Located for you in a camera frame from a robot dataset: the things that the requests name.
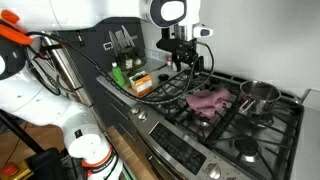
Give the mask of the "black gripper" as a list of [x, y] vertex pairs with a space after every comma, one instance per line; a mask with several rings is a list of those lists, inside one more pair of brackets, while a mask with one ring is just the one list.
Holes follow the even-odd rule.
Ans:
[[[191, 65], [194, 62], [194, 59], [198, 57], [192, 41], [162, 38], [156, 43], [156, 47], [172, 54], [172, 59], [176, 64], [177, 72], [181, 71], [181, 63]], [[199, 65], [200, 63], [198, 61], [193, 65], [193, 79], [196, 79], [199, 75]]]

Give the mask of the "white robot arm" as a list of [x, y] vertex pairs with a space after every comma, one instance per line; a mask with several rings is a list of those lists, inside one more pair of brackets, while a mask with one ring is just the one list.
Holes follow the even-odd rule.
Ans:
[[[201, 0], [0, 0], [1, 36], [28, 52], [36, 36], [56, 30], [91, 28], [112, 17], [134, 17], [159, 28], [199, 23]], [[1, 109], [35, 125], [56, 125], [68, 153], [83, 160], [89, 180], [117, 180], [122, 160], [100, 131], [92, 112], [55, 95], [23, 66], [1, 76]]]

